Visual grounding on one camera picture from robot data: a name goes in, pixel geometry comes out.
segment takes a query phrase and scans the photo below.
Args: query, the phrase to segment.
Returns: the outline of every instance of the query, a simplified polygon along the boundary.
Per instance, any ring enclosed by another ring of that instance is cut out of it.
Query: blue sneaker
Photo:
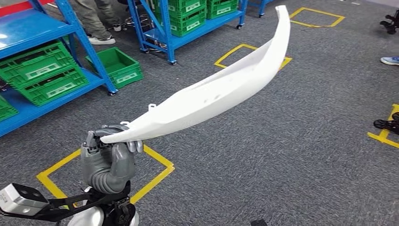
[[[386,65],[398,65],[399,66],[399,56],[396,57],[382,57],[381,62]]]

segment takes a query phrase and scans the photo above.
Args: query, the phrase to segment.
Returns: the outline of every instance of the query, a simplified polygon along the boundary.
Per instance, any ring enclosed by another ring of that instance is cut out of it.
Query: metal shelving unit
[[[206,20],[205,24],[201,27],[197,28],[195,31],[183,36],[177,37],[172,35],[170,30],[170,20],[169,20],[169,11],[168,11],[168,0],[160,0],[160,10],[162,16],[162,24],[165,28],[160,26],[160,22],[157,20],[153,12],[151,11],[150,6],[147,4],[145,0],[140,0],[142,6],[147,11],[148,16],[153,21],[155,28],[143,32],[141,26],[135,26],[136,33],[138,36],[140,49],[148,53],[148,47],[158,49],[162,52],[165,52],[168,56],[168,61],[175,65],[177,63],[175,59],[175,50],[204,34],[207,34],[213,31],[216,28],[221,27],[222,25],[232,21],[233,19],[239,18],[239,23],[237,25],[237,29],[240,29],[244,25],[245,12],[247,10],[248,0],[240,0],[240,8],[238,11],[227,14],[225,16],[215,18],[213,20]],[[132,14],[132,18],[135,24],[140,24],[140,19],[138,16],[137,7],[134,0],[128,0],[130,13]],[[159,47],[154,45],[147,40],[151,39],[157,42],[161,42],[166,44],[166,48]]]
[[[261,3],[259,3],[259,4],[254,3],[254,2],[248,2],[248,5],[259,7],[259,18],[261,18],[264,16],[264,8],[266,7],[266,4],[271,1],[273,1],[273,0],[261,0]]]
[[[66,35],[69,35],[69,49],[76,59],[73,41],[75,34],[92,59],[98,76],[82,68],[89,80],[88,85],[40,107],[30,103],[13,89],[2,92],[1,95],[19,113],[0,121],[0,137],[101,85],[105,85],[112,95],[118,91],[108,77],[68,1],[55,0],[66,20],[65,23],[48,16],[38,0],[29,0],[29,2],[33,9],[0,17],[0,59]]]

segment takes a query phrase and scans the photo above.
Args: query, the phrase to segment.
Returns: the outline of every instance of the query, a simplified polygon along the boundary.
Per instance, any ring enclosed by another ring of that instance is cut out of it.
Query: gray pants
[[[111,33],[98,18],[96,8],[101,10],[109,24],[120,24],[120,19],[115,16],[112,9],[111,0],[70,0],[70,2],[86,32],[99,40],[106,40]]]

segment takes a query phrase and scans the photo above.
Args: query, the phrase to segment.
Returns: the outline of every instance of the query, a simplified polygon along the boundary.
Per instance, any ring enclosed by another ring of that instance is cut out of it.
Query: gray robotic hand
[[[88,132],[81,146],[83,178],[105,194],[121,192],[136,172],[134,152],[143,152],[143,142],[104,144],[100,137],[129,129],[121,124],[103,125]]]

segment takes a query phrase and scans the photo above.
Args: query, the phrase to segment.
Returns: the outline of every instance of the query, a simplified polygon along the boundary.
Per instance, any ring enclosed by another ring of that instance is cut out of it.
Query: yellow floor tape square
[[[158,154],[156,151],[152,150],[148,146],[144,145],[144,152],[147,153],[152,158],[156,159],[162,163],[166,168],[157,175],[152,181],[150,181],[146,186],[144,186],[140,191],[130,198],[130,202],[135,204],[139,199],[141,199],[145,194],[147,194],[151,189],[153,189],[157,184],[159,184],[167,175],[169,175],[175,168],[173,163],[167,160],[162,155]],[[67,196],[57,185],[54,184],[52,180],[48,177],[51,173],[55,172],[66,163],[70,162],[72,159],[80,155],[80,149],[76,150],[74,153],[66,156],[61,161],[57,162],[50,168],[36,175],[36,178],[58,199],[66,198]]]
[[[312,8],[305,8],[305,7],[299,8],[297,11],[293,12],[291,15],[289,15],[289,18],[292,19],[298,13],[300,13],[300,12],[302,12],[304,10],[315,12],[315,13],[321,13],[321,14],[324,14],[324,15],[334,16],[334,17],[337,17],[337,20],[335,20],[331,25],[313,25],[313,24],[302,23],[302,22],[299,22],[299,21],[296,21],[296,20],[291,20],[291,22],[295,23],[295,24],[300,24],[300,25],[303,25],[303,26],[307,26],[307,27],[334,27],[334,26],[336,26],[337,24],[339,24],[341,21],[343,21],[345,19],[344,16],[340,16],[340,15],[337,15],[337,14],[332,14],[332,13],[328,13],[328,12],[324,12],[324,11],[320,11],[320,10],[315,10],[315,9],[312,9]]]
[[[239,50],[239,49],[242,48],[242,47],[250,48],[250,49],[253,49],[253,50],[258,49],[258,47],[250,46],[250,45],[247,45],[247,44],[244,44],[244,43],[239,44],[238,46],[234,47],[232,50],[230,50],[230,51],[228,51],[226,54],[224,54],[221,58],[219,58],[218,60],[216,60],[216,62],[214,63],[214,65],[219,66],[219,67],[221,67],[221,68],[226,68],[227,66],[221,64],[221,62],[222,62],[224,59],[226,59],[228,56],[230,56],[232,53],[234,53],[235,51]],[[285,65],[287,65],[291,60],[292,60],[292,58],[285,57],[283,63],[281,64],[280,70],[281,70]]]
[[[396,112],[399,112],[399,105],[397,105],[397,104],[392,104],[392,106],[393,106],[393,110],[392,110],[391,114],[389,115],[388,120],[392,120],[392,115],[393,115],[394,113],[396,113]],[[368,135],[369,137],[373,138],[373,139],[376,139],[376,140],[380,141],[381,143],[385,143],[385,144],[394,146],[394,147],[396,147],[396,148],[399,148],[399,143],[393,142],[393,141],[391,141],[391,140],[389,140],[389,139],[387,138],[388,135],[389,135],[389,133],[390,133],[390,132],[389,132],[388,130],[383,129],[383,130],[381,130],[381,132],[380,132],[379,135],[376,135],[376,134],[373,134],[373,133],[370,133],[370,132],[367,133],[367,135]]]

